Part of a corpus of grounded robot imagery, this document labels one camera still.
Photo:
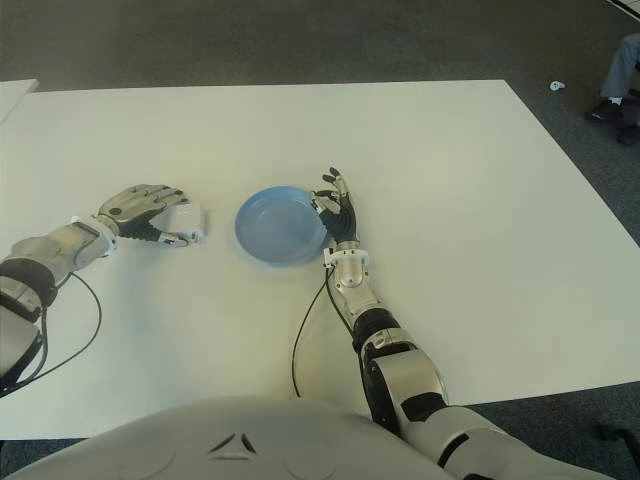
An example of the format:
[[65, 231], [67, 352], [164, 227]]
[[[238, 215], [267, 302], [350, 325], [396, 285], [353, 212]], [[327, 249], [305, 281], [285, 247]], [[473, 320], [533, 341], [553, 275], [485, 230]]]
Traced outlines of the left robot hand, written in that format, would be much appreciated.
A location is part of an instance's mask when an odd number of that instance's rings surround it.
[[170, 207], [188, 203], [182, 190], [166, 185], [139, 184], [129, 187], [102, 204], [97, 218], [115, 228], [122, 238], [184, 247], [188, 241], [162, 231], [151, 221]]

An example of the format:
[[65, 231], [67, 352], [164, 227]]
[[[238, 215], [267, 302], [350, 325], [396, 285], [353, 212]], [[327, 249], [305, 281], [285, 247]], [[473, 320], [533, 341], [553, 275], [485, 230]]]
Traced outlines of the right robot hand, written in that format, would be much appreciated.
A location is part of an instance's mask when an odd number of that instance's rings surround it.
[[336, 244], [358, 242], [357, 215], [344, 176], [330, 167], [322, 179], [332, 188], [311, 191], [311, 206]]

